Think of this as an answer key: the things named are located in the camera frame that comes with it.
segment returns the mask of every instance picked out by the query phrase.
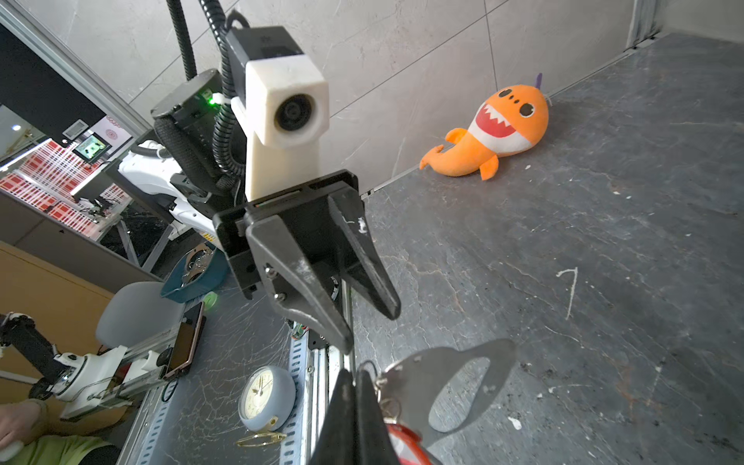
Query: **blue plastic bin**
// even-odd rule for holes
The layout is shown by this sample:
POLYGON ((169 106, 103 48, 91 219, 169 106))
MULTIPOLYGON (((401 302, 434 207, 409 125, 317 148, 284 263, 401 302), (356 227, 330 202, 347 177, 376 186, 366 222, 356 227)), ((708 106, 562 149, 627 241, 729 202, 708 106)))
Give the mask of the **blue plastic bin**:
POLYGON ((186 286, 181 286, 181 277, 184 266, 186 265, 187 256, 188 254, 184 255, 173 270, 171 270, 170 275, 165 280, 165 284, 163 284, 163 290, 160 291, 161 297, 169 298, 171 301, 183 304, 219 286, 230 269, 225 254, 221 250, 215 249, 212 261, 207 266, 207 269, 197 279, 191 281, 186 286))

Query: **plush toy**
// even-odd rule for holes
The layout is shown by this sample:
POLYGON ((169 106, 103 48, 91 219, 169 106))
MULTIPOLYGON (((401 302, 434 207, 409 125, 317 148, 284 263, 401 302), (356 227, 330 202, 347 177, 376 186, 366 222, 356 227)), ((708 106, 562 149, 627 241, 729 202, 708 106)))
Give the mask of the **plush toy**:
POLYGON ((537 144, 548 128, 548 104, 540 91, 542 73, 535 86, 511 86, 489 97, 470 127, 453 129, 445 140, 455 146, 442 152, 443 145, 429 150, 419 164, 423 170, 447 176, 464 176, 481 170, 481 178, 491 179, 498 169, 498 158, 524 152, 537 144))

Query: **clock face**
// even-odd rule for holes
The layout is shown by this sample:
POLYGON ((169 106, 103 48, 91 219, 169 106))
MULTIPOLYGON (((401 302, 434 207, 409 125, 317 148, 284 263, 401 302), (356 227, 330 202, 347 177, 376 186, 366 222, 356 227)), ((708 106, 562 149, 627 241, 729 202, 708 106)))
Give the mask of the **clock face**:
POLYGON ((246 404, 243 406, 247 419, 256 417, 266 407, 274 388, 274 375, 271 370, 257 373, 248 388, 246 404))

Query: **shark's mouth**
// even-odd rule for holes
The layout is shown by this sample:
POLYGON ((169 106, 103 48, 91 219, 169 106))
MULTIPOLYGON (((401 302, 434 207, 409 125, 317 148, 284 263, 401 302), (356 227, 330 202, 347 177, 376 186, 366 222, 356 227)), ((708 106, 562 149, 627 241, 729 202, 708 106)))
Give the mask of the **shark's mouth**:
POLYGON ((516 132, 516 129, 509 124, 509 121, 488 103, 483 105, 481 111, 475 116, 475 123, 484 132, 496 138, 507 137, 516 132))

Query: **camera lens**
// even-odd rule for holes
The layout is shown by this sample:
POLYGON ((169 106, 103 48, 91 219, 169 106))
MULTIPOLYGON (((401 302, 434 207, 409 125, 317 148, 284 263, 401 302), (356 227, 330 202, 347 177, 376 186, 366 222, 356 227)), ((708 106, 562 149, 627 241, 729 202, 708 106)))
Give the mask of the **camera lens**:
POLYGON ((279 106, 276 114, 277 124, 285 131, 296 131, 310 121, 312 104, 305 94, 293 95, 279 106))

